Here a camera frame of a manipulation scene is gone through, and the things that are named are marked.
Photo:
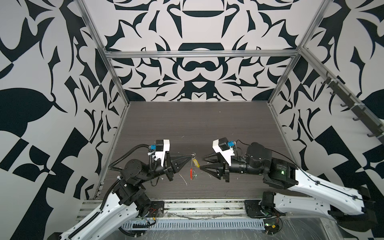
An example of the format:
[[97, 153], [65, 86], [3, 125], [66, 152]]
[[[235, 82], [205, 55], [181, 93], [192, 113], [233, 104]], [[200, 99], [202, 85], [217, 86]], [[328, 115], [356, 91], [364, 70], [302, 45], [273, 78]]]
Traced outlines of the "yellow key tag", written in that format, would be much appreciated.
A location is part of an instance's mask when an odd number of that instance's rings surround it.
[[193, 159], [193, 163], [197, 168], [200, 168], [200, 164], [196, 159]]

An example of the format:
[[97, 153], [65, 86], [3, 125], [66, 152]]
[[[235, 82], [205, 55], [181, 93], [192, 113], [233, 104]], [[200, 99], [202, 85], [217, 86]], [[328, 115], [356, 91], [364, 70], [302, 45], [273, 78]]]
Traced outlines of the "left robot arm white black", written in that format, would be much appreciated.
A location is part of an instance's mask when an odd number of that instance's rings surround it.
[[[150, 157], [145, 164], [138, 159], [129, 160], [124, 168], [116, 165], [136, 150], [144, 148]], [[108, 189], [102, 203], [71, 229], [53, 233], [50, 240], [103, 240], [126, 222], [137, 217], [145, 218], [150, 211], [151, 200], [146, 195], [144, 183], [165, 175], [172, 181], [194, 154], [171, 156], [169, 140], [158, 140], [155, 145], [140, 144], [112, 162], [109, 170], [120, 173]]]

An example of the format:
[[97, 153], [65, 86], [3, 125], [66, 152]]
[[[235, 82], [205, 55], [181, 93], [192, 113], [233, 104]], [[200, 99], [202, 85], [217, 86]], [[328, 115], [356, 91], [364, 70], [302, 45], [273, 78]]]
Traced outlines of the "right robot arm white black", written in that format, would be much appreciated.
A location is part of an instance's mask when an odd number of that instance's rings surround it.
[[237, 154], [236, 142], [225, 138], [215, 140], [213, 149], [214, 153], [204, 156], [207, 165], [200, 166], [200, 170], [219, 180], [229, 182], [231, 173], [258, 175], [271, 188], [304, 194], [294, 197], [264, 192], [259, 205], [265, 215], [321, 216], [357, 232], [370, 230], [378, 223], [374, 202], [365, 187], [356, 190], [315, 177], [294, 163], [274, 158], [272, 150], [256, 142], [248, 145], [241, 156]]

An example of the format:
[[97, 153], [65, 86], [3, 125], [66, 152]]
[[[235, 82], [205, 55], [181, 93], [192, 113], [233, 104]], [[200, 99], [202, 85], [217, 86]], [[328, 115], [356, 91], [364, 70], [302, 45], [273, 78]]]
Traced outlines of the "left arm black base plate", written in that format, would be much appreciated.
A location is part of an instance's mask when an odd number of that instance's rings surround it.
[[156, 218], [164, 213], [164, 201], [152, 201], [147, 217]]

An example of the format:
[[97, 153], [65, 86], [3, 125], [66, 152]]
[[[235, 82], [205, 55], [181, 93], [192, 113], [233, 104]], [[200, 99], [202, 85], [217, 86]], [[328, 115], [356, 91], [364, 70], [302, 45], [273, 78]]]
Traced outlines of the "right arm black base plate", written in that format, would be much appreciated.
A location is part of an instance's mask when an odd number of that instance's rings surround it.
[[266, 218], [269, 216], [261, 206], [261, 200], [245, 200], [244, 201], [246, 214], [248, 217], [256, 218]]

